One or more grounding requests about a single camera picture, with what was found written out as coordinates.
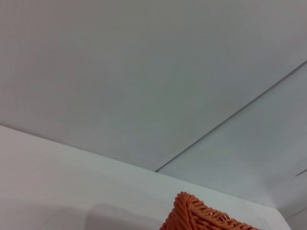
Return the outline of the orange woven plastic basket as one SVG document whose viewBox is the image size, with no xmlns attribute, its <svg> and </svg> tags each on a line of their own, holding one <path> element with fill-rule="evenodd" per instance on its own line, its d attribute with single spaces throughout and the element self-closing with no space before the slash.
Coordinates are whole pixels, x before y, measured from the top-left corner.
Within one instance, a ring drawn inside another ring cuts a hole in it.
<svg viewBox="0 0 307 230">
<path fill-rule="evenodd" d="M 159 230 L 260 230 L 208 207 L 187 192 L 177 194 L 174 207 Z"/>
</svg>

